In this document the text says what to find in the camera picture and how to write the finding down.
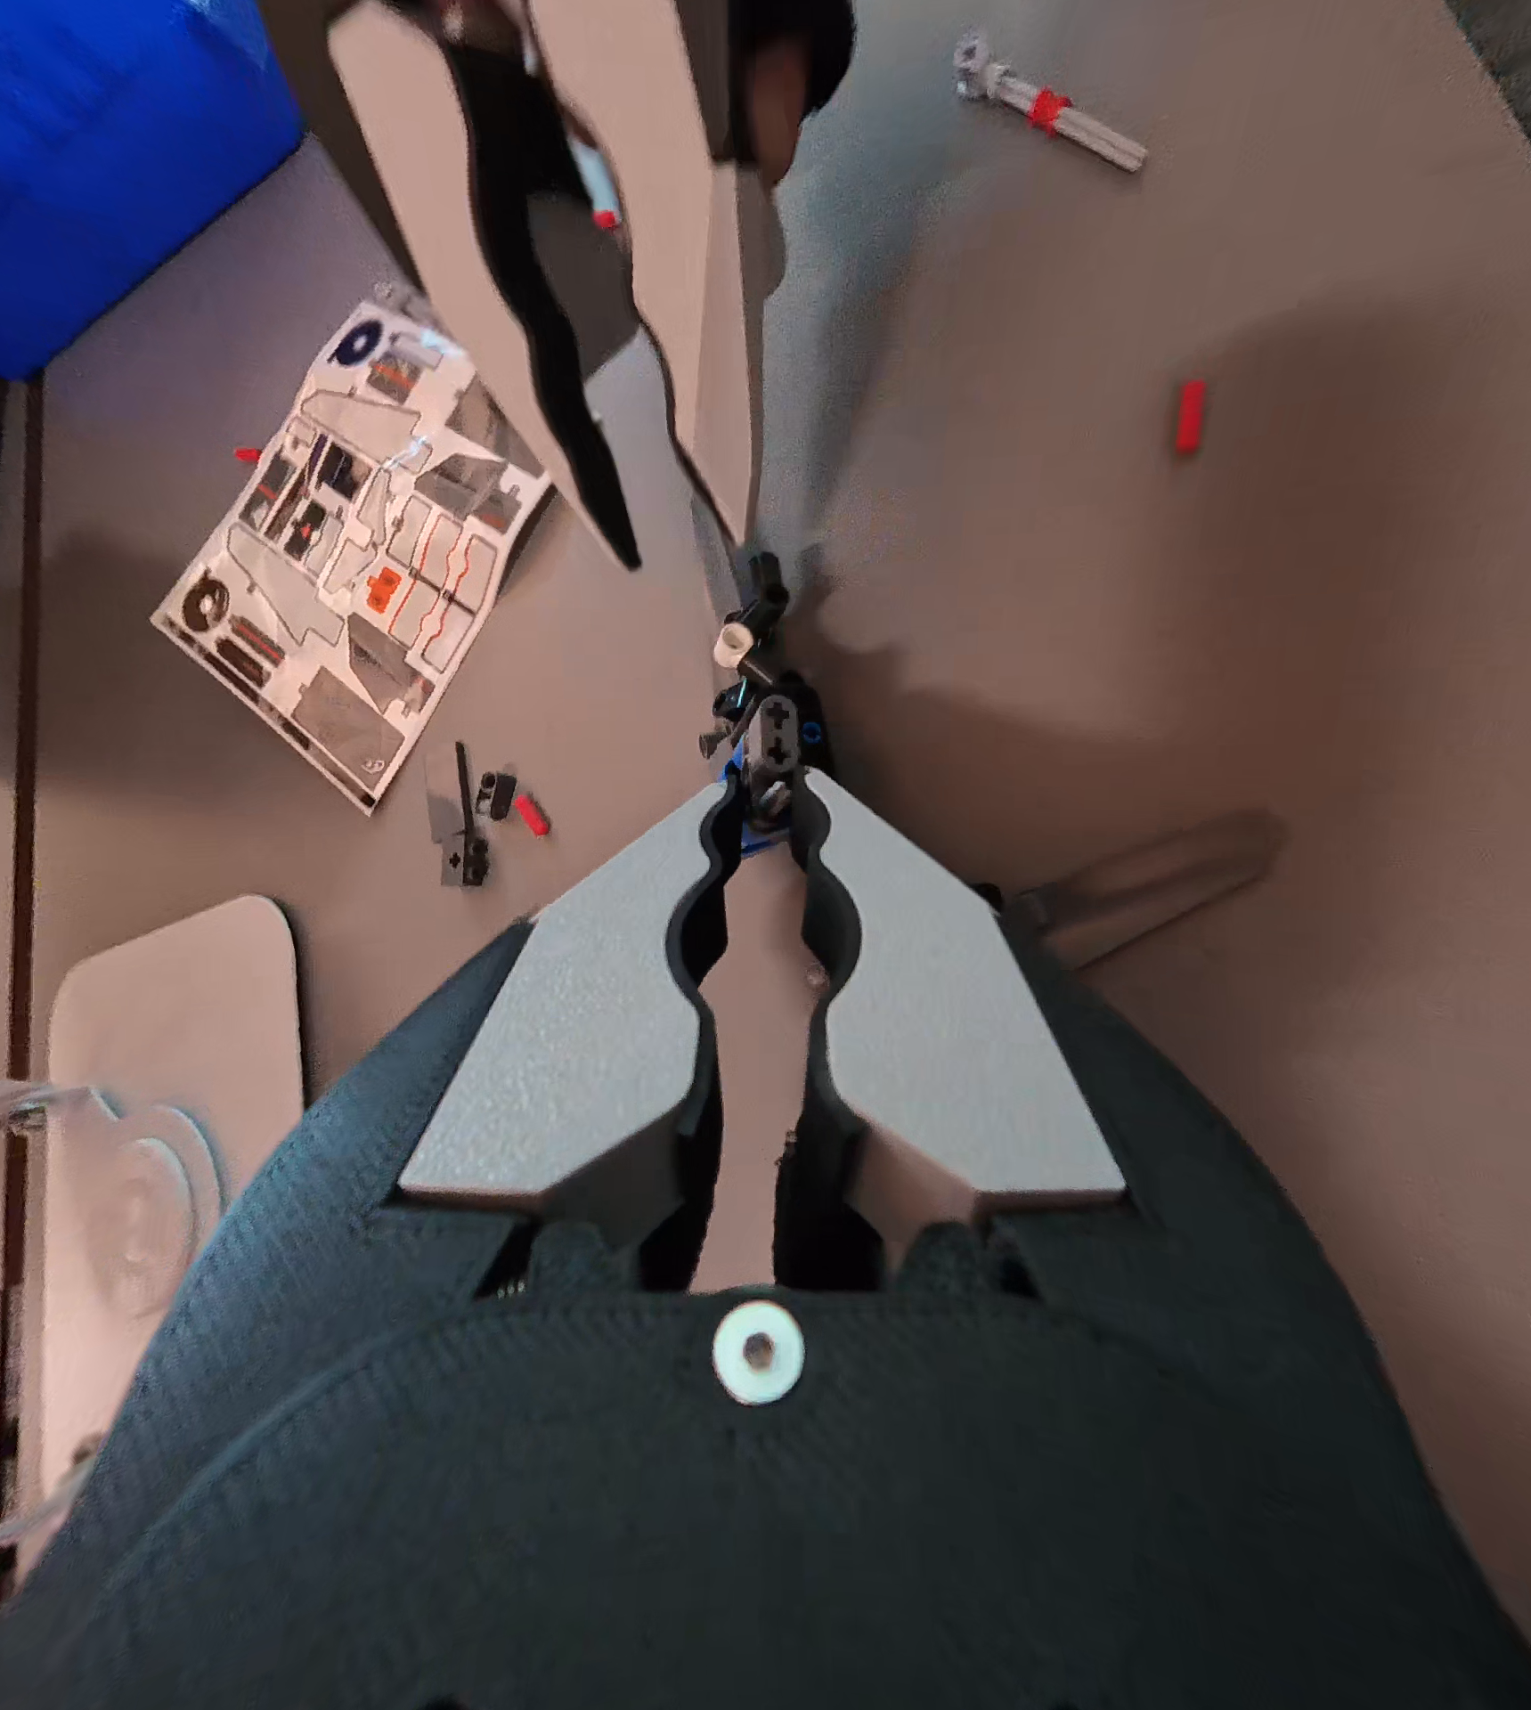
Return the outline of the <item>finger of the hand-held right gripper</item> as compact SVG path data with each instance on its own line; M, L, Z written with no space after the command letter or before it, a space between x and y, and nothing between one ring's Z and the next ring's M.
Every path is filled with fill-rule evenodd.
M423 4L351 4L328 54L439 323L558 492L638 571L586 387L640 318L554 95L519 44L448 40Z
M731 546L756 532L773 193L743 161L731 4L533 3L560 104L606 159L631 296L667 377L675 448Z

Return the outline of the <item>grey lego blade assembly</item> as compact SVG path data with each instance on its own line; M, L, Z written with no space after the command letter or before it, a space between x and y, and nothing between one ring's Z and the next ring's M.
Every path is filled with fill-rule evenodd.
M1017 893L978 881L971 890L1023 941L1078 973L1265 881L1288 833L1274 813L1238 811Z

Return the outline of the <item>silver monitor stand base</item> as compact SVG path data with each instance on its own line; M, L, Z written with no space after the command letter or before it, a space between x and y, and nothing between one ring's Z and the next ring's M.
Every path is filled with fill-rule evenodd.
M79 964L51 1016L26 1426L43 1486L111 1429L179 1290L302 1123L300 972L243 897Z

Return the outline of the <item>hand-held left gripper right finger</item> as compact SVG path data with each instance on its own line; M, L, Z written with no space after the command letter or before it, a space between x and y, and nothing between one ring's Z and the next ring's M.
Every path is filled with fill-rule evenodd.
M868 1290L937 1228L1122 1203L1033 982L967 883L829 774L795 793L827 988L777 1176L777 1283Z

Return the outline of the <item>person's right hand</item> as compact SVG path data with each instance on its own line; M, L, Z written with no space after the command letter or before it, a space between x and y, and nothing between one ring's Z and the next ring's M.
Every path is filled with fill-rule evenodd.
M804 36L779 36L750 54L741 72L741 120L748 163L773 191L791 172L811 109L813 51Z

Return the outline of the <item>grey lego flat tile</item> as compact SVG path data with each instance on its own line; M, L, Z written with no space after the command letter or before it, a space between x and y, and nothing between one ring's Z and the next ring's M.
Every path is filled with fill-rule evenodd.
M439 842L455 834L457 829L476 829L465 744L457 740L435 751L424 761L424 777L435 847L439 849Z

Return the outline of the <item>lego sticker sheet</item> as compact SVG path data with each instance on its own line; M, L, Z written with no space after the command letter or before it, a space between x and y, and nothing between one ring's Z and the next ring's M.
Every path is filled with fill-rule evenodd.
M371 817L553 491L469 353L364 302L156 631Z

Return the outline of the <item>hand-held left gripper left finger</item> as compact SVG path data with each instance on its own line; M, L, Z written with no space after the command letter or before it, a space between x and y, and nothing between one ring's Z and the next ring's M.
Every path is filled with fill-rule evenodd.
M711 783L529 923L398 1187L583 1225L686 1290L722 1159L716 1023L734 781Z

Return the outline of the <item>blue plastic box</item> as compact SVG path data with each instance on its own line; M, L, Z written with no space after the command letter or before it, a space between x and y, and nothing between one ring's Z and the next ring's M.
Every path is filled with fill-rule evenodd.
M0 3L0 377L271 177L305 120L254 3Z

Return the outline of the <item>white lego axle red bush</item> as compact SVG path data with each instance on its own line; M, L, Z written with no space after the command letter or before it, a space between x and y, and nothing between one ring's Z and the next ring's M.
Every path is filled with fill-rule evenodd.
M991 106L1023 118L1035 133L1076 145L1128 175L1144 172L1149 154L1069 97L1033 85L991 52L983 33L964 35L953 52L955 93L966 102Z

